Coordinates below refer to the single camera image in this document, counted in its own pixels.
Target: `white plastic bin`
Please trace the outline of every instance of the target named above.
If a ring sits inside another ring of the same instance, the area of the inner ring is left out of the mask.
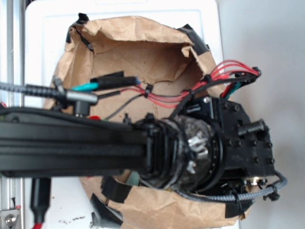
[[[64,52],[68,27],[86,13],[90,20],[127,15],[144,16],[180,28],[190,24],[210,46],[216,63],[223,60],[218,9],[214,0],[36,0],[26,10],[25,83],[49,86],[56,64]],[[40,98],[26,97],[25,105],[42,107]],[[26,180],[26,204],[31,180]],[[43,229],[91,228],[89,200],[77,177],[52,180],[51,207]],[[26,228],[33,225],[26,211]],[[238,223],[230,227],[237,229]]]

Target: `crumpled paper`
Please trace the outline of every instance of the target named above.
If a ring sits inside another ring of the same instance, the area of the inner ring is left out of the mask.
[[[156,94],[177,95],[216,66],[211,52],[198,56],[192,45],[183,32],[139,16],[75,23],[69,28],[65,53],[54,75],[63,80],[65,88],[71,88],[97,76],[124,71],[125,76],[138,76],[143,85],[153,84]],[[223,89],[215,86],[208,93],[219,96]],[[103,119],[135,95],[128,92],[100,100],[91,115]],[[172,111],[140,98],[112,121],[121,121],[124,113],[135,122],[147,113],[162,118]],[[94,193],[105,202],[101,181],[102,177],[81,177],[88,197]],[[224,204],[199,203],[147,187],[133,187],[124,204],[108,204],[123,214],[122,229],[203,229],[232,225],[238,219],[224,218]]]

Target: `black plastic clip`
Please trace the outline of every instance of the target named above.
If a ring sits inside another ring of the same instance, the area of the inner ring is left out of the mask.
[[[252,69],[258,72],[257,78],[262,75],[262,71],[260,69],[258,69],[258,67],[253,67]]]
[[[234,191],[234,192],[232,192],[232,195],[235,197],[235,204],[239,205],[240,198],[239,198],[238,194]]]
[[[145,88],[145,94],[144,94],[144,97],[147,98],[148,97],[148,94],[150,92],[152,92],[153,90],[153,86],[151,84],[148,84],[147,87]]]
[[[201,81],[206,81],[207,83],[210,83],[212,81],[212,77],[209,74],[205,75]]]
[[[275,185],[268,185],[267,187],[273,188],[273,193],[270,193],[267,196],[264,196],[263,199],[267,200],[268,198],[271,199],[271,201],[276,201],[280,198],[280,195],[277,193],[277,187]]]
[[[195,97],[195,92],[192,89],[184,89],[182,90],[182,92],[189,92],[190,95],[192,96],[192,99]]]

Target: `silver metal frame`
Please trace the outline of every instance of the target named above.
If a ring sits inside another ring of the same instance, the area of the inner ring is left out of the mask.
[[[25,0],[0,0],[0,81],[24,84],[24,25]],[[0,92],[0,101],[7,106],[24,104],[22,94]],[[9,227],[3,222],[8,214],[15,214],[13,228],[25,227],[24,179],[0,179],[0,206],[2,229]]]

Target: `teal connector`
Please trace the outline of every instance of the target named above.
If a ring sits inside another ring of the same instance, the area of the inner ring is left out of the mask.
[[[72,90],[81,91],[81,92],[90,92],[90,91],[98,89],[98,87],[99,87],[98,83],[85,83],[85,84],[73,87]]]
[[[237,89],[240,88],[241,85],[242,85],[241,83],[237,83],[236,86],[235,86],[235,88],[234,88],[229,94],[227,94],[227,96],[225,97],[225,99],[229,99],[230,96],[231,96],[234,92],[236,92]]]

